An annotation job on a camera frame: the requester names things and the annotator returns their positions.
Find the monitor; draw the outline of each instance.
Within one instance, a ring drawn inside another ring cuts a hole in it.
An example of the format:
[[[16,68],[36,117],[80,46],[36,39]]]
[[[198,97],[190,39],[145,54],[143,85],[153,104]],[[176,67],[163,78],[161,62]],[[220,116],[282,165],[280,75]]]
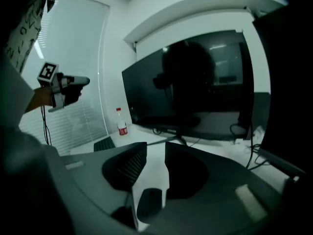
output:
[[[298,23],[299,11],[300,7],[288,5],[253,22],[267,56],[271,87],[260,154],[291,177],[312,170],[305,142],[311,138],[311,76],[307,72],[311,49],[306,46],[311,29]]]
[[[253,73],[236,31],[191,37],[122,72],[134,124],[203,139],[245,138],[253,108]]]

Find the keyboard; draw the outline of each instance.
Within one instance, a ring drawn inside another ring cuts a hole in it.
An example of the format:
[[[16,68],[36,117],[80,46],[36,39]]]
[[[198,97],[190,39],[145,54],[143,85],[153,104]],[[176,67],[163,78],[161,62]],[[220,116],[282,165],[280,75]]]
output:
[[[108,150],[112,148],[115,148],[115,145],[111,137],[105,138],[93,144],[93,151],[103,151],[103,150]]]

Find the desk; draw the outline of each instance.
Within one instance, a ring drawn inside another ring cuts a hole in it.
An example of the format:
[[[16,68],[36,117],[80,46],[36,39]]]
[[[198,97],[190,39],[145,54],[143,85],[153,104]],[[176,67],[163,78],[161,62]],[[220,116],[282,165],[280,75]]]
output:
[[[116,147],[121,147],[134,142],[156,142],[170,137],[170,134],[162,134],[157,136],[153,134],[151,130],[142,128],[137,125],[130,125],[128,127],[129,133],[125,136],[120,136],[118,132],[111,134],[111,138]],[[199,139],[184,137],[188,146],[191,146]],[[79,146],[70,151],[71,155],[93,152],[93,144],[99,140],[95,140],[88,144]],[[235,160],[236,162],[246,166],[249,157],[250,141],[242,141],[239,144],[233,144],[231,141],[207,141],[200,140],[193,145],[193,148],[203,150],[215,155],[223,156]],[[253,155],[253,160],[250,167],[255,166],[254,160],[257,155]],[[144,167],[141,175],[133,186],[133,196],[135,208],[137,208],[141,194],[145,188],[159,188],[162,189],[162,205],[165,206],[165,194],[169,188],[168,170],[164,163],[165,159],[165,143],[148,146],[147,149],[147,163]],[[261,166],[253,172],[271,185],[278,192],[282,192],[284,181],[288,176],[271,165]],[[138,228],[140,231],[145,230],[149,225],[144,224],[138,220]]]

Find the white device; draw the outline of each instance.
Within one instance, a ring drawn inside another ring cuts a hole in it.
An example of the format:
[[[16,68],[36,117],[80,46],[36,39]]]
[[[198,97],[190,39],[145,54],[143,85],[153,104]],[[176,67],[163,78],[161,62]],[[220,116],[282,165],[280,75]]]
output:
[[[52,88],[51,102],[54,112],[78,100],[82,88],[89,84],[90,79],[83,76],[65,76],[59,72],[59,65],[45,63],[37,77],[42,86]]]

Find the sleeve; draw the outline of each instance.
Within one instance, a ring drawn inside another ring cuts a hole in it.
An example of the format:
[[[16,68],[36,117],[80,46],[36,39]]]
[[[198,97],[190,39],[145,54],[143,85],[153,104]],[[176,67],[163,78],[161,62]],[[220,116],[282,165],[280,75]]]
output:
[[[34,91],[5,54],[0,56],[0,126],[18,128]]]

